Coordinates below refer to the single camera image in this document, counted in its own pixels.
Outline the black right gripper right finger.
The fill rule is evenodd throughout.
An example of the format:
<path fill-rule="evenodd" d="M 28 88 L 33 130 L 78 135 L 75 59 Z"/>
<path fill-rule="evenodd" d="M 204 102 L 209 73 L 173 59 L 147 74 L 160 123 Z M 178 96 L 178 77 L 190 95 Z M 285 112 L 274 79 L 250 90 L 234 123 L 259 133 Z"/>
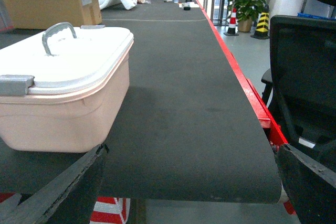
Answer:
<path fill-rule="evenodd" d="M 279 174 L 301 223 L 335 223 L 335 150 L 313 159 L 290 144 L 276 155 Z"/>

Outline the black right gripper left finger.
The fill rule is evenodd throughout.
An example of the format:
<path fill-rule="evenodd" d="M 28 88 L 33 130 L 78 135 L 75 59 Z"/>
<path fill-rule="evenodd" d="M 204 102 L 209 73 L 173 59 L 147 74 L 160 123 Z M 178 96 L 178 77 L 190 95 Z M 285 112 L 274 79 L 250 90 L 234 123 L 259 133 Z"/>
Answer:
<path fill-rule="evenodd" d="M 26 200 L 5 200 L 1 223 L 90 223 L 108 152 L 97 145 Z"/>

